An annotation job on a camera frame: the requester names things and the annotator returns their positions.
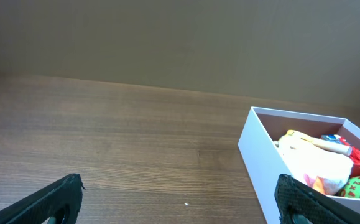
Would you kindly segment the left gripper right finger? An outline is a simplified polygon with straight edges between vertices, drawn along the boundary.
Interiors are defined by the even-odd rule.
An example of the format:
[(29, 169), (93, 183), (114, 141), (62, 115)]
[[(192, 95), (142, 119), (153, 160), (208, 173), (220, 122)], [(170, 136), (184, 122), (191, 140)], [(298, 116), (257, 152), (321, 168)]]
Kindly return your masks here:
[(274, 196), (280, 224), (360, 224), (360, 213), (287, 174), (279, 175)]

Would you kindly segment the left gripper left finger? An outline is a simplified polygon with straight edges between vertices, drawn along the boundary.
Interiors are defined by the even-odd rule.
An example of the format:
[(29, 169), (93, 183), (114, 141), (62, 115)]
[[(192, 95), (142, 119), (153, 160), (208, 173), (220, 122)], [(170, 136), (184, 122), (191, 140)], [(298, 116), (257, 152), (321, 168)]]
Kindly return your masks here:
[(75, 224), (83, 200), (79, 174), (68, 174), (22, 200), (0, 210), (0, 224)]

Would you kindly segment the white yellow duck plush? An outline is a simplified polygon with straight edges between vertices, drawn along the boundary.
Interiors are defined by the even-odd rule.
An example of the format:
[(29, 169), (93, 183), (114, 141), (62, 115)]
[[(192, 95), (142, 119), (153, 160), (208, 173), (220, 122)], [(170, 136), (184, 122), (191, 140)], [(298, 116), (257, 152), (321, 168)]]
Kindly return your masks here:
[(348, 182), (353, 161), (302, 138), (284, 135), (274, 142), (293, 178), (325, 195), (335, 195)]

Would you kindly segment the red toy fire truck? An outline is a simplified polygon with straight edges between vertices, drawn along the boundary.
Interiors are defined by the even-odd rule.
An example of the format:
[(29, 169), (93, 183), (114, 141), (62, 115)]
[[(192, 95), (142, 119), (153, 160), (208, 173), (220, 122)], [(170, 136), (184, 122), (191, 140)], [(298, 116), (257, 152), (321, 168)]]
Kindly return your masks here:
[(352, 146), (345, 138), (337, 134), (321, 135), (320, 139), (345, 146), (351, 146), (352, 152), (349, 157), (353, 161), (353, 168), (350, 177), (360, 176), (360, 150), (358, 148)]

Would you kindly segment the yellow wooden rattle toy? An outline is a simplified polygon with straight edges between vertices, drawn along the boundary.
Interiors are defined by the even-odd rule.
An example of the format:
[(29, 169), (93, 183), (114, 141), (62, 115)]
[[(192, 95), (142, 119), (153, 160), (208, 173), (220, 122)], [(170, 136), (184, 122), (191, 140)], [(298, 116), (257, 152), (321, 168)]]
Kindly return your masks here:
[(343, 144), (314, 138), (307, 134), (301, 133), (300, 131), (288, 130), (286, 132), (286, 135), (300, 138), (304, 141), (310, 142), (316, 147), (322, 148), (327, 151), (335, 152), (338, 154), (344, 154), (345, 156), (350, 156), (353, 151), (351, 146), (346, 146)]

